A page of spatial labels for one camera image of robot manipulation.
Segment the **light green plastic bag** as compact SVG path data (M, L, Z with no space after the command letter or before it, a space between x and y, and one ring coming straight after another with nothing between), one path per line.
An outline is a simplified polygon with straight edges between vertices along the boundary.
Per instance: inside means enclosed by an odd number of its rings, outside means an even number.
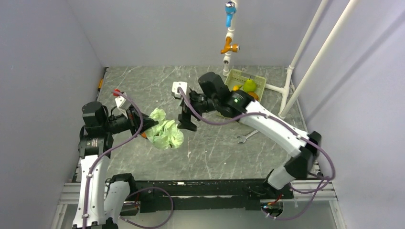
M184 141L184 134L179 130L174 119L167 120L163 109L155 108L149 115L159 123L147 130L147 139L160 150L177 149Z

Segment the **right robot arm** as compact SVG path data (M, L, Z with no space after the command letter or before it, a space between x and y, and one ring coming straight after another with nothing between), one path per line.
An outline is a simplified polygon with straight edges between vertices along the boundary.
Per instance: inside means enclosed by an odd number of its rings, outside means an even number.
M172 85L173 96L182 100L179 129L195 132L197 126L192 123L191 117L202 121L204 113L217 111L228 118L224 125L234 121L245 124L280 145L290 160L267 175L263 192L269 198L275 198L290 182L306 178L319 155L319 133L309 134L289 125L247 92L231 91L213 72L202 75L198 83L202 93L191 90L186 82L174 82Z

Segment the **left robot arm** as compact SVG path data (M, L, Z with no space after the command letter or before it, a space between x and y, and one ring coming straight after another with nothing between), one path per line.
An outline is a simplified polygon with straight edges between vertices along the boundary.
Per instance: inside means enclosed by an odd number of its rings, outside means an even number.
M72 223L74 229L116 229L126 200L137 194L133 175L112 176L106 184L110 164L113 135L129 130L144 133L158 121L138 113L132 105L120 115L109 114L100 102L89 102L82 107L84 126L80 132L78 151L81 182L78 207Z

